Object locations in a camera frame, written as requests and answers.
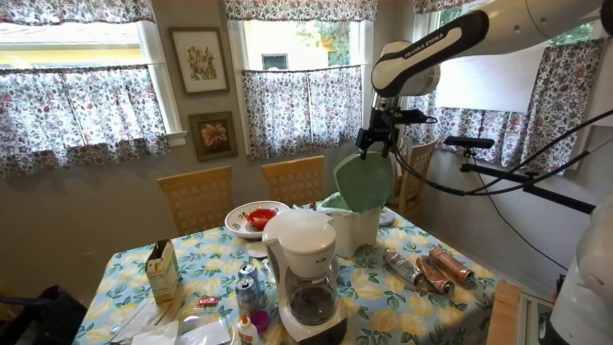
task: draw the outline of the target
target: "metal rod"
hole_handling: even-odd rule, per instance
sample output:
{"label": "metal rod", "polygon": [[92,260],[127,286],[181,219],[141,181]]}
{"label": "metal rod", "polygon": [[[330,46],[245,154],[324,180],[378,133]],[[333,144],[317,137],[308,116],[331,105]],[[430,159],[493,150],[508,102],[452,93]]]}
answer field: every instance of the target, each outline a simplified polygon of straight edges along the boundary
{"label": "metal rod", "polygon": [[[479,165],[470,164],[470,163],[464,163],[462,167],[460,168],[460,170],[463,173],[468,173],[470,171],[473,171],[479,174],[488,175],[492,177],[501,177],[506,174],[506,171],[492,169],[486,166],[479,166]],[[530,180],[529,177],[518,175],[518,174],[507,176],[504,179],[509,180],[511,182],[517,182],[519,184],[528,182]],[[534,185],[524,188],[523,191],[526,193],[538,196],[540,198],[543,198],[545,200],[549,200],[553,203],[556,203],[562,206],[566,206],[566,207],[569,207],[571,209],[574,209],[574,210],[577,210],[579,212],[583,212],[586,214],[591,214],[592,211],[594,211],[594,209],[596,208],[596,206],[592,204],[588,204],[581,200],[570,198],[568,196],[565,196],[559,193],[555,193],[550,190],[546,190],[544,188],[537,187]]]}

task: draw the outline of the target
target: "picture frame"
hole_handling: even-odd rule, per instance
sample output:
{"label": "picture frame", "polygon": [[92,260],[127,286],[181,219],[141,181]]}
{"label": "picture frame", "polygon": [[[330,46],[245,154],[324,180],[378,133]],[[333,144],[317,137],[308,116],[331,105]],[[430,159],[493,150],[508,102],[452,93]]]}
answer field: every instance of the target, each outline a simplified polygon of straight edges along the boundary
{"label": "picture frame", "polygon": [[238,155],[232,112],[214,112],[189,116],[199,161]]}
{"label": "picture frame", "polygon": [[230,90],[219,28],[168,28],[186,95]]}

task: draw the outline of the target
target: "curtain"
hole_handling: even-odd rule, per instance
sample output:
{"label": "curtain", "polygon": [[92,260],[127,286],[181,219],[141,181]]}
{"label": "curtain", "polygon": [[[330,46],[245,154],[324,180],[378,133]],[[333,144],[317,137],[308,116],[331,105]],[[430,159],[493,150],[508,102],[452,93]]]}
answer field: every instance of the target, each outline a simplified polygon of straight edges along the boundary
{"label": "curtain", "polygon": [[360,66],[243,71],[251,158],[295,155],[354,142],[362,125]]}
{"label": "curtain", "polygon": [[3,0],[0,22],[19,25],[154,21],[147,0]]}
{"label": "curtain", "polygon": [[375,21],[377,0],[225,0],[228,20]]}
{"label": "curtain", "polygon": [[0,177],[169,151],[147,66],[0,70]]}
{"label": "curtain", "polygon": [[[477,150],[477,158],[514,166],[550,141],[581,123],[592,93],[605,39],[545,49],[528,112],[497,112],[435,107],[436,93],[409,98],[409,109],[420,109],[436,117],[436,125],[411,125],[406,134],[420,143],[444,140],[447,136],[470,136],[495,141],[489,150]],[[566,163],[576,134],[527,165],[527,169],[552,171]],[[441,142],[440,149],[460,152]]]}
{"label": "curtain", "polygon": [[452,9],[472,1],[475,0],[414,0],[413,10],[417,14],[427,14]]}

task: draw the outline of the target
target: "black bag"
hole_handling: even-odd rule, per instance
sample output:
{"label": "black bag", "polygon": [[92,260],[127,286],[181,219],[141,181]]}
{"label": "black bag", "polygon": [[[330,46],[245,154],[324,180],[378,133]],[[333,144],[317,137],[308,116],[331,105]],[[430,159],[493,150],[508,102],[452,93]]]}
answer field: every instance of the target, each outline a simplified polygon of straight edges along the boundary
{"label": "black bag", "polygon": [[87,308],[59,286],[38,298],[0,297],[0,303],[25,306],[17,318],[0,328],[0,345],[70,345]]}

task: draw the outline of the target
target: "window sill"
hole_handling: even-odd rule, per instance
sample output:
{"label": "window sill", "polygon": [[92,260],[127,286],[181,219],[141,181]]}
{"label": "window sill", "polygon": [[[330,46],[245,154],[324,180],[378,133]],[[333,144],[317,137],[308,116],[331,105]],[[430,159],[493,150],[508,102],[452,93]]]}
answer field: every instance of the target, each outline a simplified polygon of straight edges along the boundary
{"label": "window sill", "polygon": [[187,131],[167,133],[166,137],[168,138],[168,144],[170,145],[170,147],[185,146],[186,135],[188,135]]}

